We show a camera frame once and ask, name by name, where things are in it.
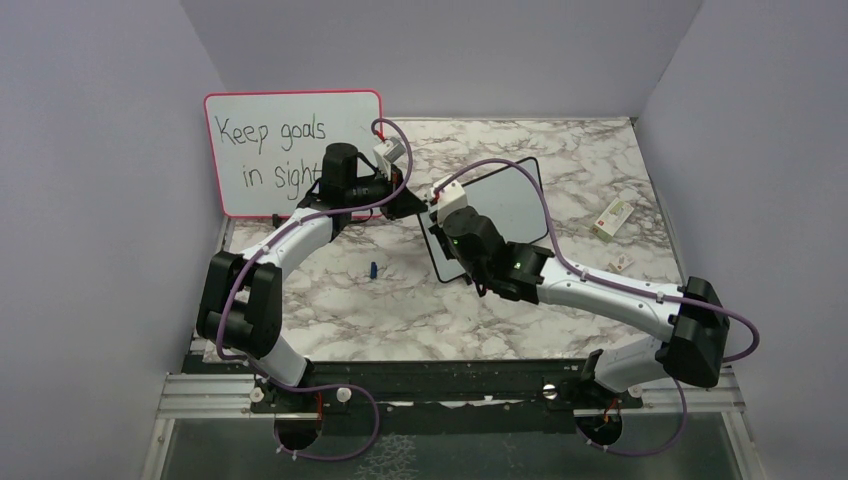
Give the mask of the black framed whiteboard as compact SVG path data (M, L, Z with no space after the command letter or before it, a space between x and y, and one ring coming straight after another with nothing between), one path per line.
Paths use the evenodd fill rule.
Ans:
M544 210L536 188L522 173L502 166L490 173L477 175L462 182L470 206L489 217L506 241L534 243L548 235ZM430 231L434 222L428 206L418 215L419 224L432 260L437 280L449 283L460 279L464 269L455 259L444 254L437 236Z

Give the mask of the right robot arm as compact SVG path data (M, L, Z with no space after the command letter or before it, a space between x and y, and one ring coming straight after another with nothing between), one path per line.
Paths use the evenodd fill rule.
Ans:
M665 377L701 388L717 385L729 319L709 282L692 277L683 288L640 288L626 277L570 268L549 249L505 240L472 207L450 213L430 230L480 296L576 308L646 333L630 345L590 355L576 383L585 404L600 407L632 386Z

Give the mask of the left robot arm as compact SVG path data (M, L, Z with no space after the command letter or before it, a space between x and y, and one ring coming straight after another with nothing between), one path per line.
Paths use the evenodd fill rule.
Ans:
M372 161L352 144L328 145L320 177L283 224L240 253L219 251L210 260L196 333L214 342L225 359L249 362L275 380L276 396L290 410L309 406L315 386L305 377L309 360L282 333L283 284L335 240L354 213L379 210L396 220L424 211L423 201L405 186L410 173L396 164L410 154L397 137L377 144Z

